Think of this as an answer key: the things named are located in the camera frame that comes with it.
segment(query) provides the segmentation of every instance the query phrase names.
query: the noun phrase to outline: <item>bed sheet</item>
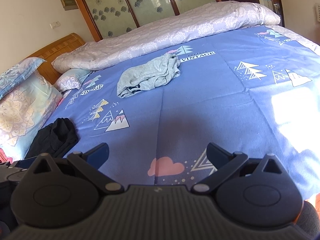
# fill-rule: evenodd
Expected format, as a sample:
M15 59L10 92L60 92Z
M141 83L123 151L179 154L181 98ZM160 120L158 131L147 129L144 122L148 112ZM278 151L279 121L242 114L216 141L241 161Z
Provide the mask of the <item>bed sheet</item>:
M177 54L181 76L129 98L116 96L124 70ZM320 191L320 57L266 26L192 40L92 73L46 125L68 117L72 151L108 143L100 171L129 184L192 184L215 171L214 142L249 157L276 154L304 199Z

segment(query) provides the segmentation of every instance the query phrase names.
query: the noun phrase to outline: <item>gray garment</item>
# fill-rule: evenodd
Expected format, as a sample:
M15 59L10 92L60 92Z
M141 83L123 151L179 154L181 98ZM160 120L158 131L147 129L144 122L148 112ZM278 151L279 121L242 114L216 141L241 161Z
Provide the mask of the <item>gray garment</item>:
M176 55L164 54L149 62L125 70L117 85L117 96L130 97L142 90L151 90L166 85L180 76L180 60Z

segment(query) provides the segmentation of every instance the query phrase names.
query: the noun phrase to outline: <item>pillow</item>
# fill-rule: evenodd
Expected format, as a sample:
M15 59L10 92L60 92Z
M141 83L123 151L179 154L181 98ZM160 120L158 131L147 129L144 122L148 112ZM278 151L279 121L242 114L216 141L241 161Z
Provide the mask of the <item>pillow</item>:
M62 76L56 81L54 87L60 92L80 88L84 80L91 74L91 70L74 68L66 71Z
M61 100L38 71L0 100L0 148L13 161L22 160Z
M9 68L0 75L0 99L25 81L45 60L30 57Z

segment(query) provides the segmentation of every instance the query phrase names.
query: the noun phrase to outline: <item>wooden headboard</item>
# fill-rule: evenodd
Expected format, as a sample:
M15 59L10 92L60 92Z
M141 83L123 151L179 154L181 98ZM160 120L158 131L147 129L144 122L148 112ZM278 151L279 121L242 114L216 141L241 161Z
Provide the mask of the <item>wooden headboard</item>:
M71 52L84 44L84 40L78 34L71 33L68 36L36 51L29 57L40 57L46 60L46 62L42 63L40 67L38 67L38 71L53 85L61 74L52 67L51 62L55 60L57 56L66 52Z

